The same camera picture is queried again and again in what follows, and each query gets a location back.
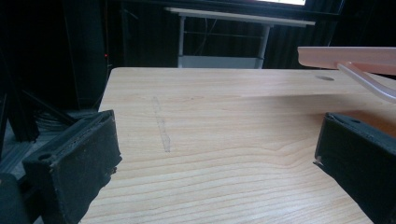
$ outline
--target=dark background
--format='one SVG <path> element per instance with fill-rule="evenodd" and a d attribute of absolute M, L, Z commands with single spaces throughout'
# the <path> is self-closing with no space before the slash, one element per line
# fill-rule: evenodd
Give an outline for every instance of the dark background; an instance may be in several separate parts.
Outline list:
<path fill-rule="evenodd" d="M 21 87 L 61 109 L 97 109 L 112 68 L 177 67 L 177 14 L 165 7 L 217 10 L 315 21 L 275 26 L 263 68 L 301 69 L 298 46 L 395 47 L 395 1 L 306 0 L 288 6 L 251 0 L 14 0 L 0 1 L 0 41 Z M 214 23 L 207 20 L 208 27 Z M 205 19 L 186 19 L 204 32 Z M 261 26 L 217 21 L 213 33 L 258 36 Z M 258 38 L 185 34 L 185 54 L 255 57 Z"/>

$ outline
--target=wooden table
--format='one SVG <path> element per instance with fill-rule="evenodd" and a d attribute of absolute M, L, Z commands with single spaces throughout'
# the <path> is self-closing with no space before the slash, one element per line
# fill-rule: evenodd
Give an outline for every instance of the wooden table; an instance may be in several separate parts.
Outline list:
<path fill-rule="evenodd" d="M 297 21 L 281 18 L 272 17 L 260 17 L 251 16 L 245 14 L 226 13 L 218 11 L 203 11 L 185 8 L 166 7 L 166 10 L 177 13 L 180 17 L 180 27 L 178 36 L 178 58 L 177 67 L 193 67 L 193 68 L 258 68 L 262 69 L 264 62 L 265 49 L 267 46 L 268 36 L 270 34 L 270 28 L 274 25 L 294 26 L 294 27 L 305 27 L 307 25 L 315 25 L 314 21 Z M 215 26 L 216 22 L 213 23 L 212 28 L 208 33 L 196 33 L 194 31 L 185 31 L 184 22 L 186 18 L 203 18 L 213 20 L 224 20 L 224 21 L 244 21 L 253 22 L 262 25 L 262 37 L 260 45 L 258 46 L 259 54 L 257 58 L 241 58 L 241 57 L 214 57 L 214 56 L 196 56 L 196 55 L 184 55 L 183 43 L 184 34 L 200 34 L 205 35 L 229 35 L 231 34 L 213 34 L 211 30 Z"/>
<path fill-rule="evenodd" d="M 123 161 L 82 223 L 370 223 L 312 163 L 322 118 L 396 136 L 396 105 L 338 71 L 118 68 L 108 109 Z"/>

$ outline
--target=scuff mark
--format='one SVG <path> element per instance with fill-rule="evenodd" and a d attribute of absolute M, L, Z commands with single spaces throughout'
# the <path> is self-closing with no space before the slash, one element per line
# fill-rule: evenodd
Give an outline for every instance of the scuff mark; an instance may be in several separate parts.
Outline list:
<path fill-rule="evenodd" d="M 158 98 L 154 96 L 151 99 L 152 106 L 154 108 L 155 118 L 157 120 L 158 129 L 160 130 L 161 139 L 163 140 L 163 150 L 165 152 L 171 152 L 171 139 L 165 129 L 165 120 L 160 115 L 161 105 Z"/>

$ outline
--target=monitor screen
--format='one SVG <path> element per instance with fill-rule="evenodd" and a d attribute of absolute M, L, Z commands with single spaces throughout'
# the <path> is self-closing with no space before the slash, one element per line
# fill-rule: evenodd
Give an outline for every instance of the monitor screen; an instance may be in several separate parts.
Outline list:
<path fill-rule="evenodd" d="M 283 3 L 283 4 L 291 4 L 297 6 L 304 6 L 305 0 L 256 0 L 259 2 L 274 2 L 274 3 Z"/>

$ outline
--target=wood grain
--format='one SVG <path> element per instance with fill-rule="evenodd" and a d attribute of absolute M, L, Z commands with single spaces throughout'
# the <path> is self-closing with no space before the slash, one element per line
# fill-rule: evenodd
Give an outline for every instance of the wood grain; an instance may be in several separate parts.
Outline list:
<path fill-rule="evenodd" d="M 370 223 L 312 163 L 322 118 L 396 136 L 396 106 L 338 71 L 118 68 L 107 109 L 123 161 L 81 223 Z"/>

